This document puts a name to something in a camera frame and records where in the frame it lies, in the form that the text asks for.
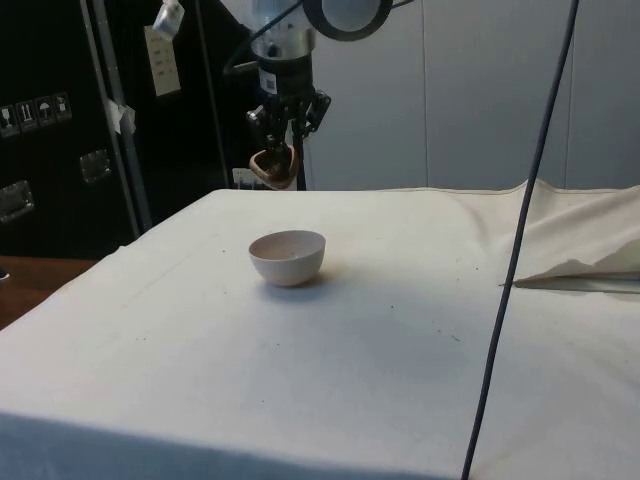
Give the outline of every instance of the white bowl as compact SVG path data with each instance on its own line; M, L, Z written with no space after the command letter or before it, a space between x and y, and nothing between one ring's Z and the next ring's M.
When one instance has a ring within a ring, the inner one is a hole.
M294 287L318 274L326 243L322 235L314 232L279 232L253 242L249 255L253 266L267 282Z

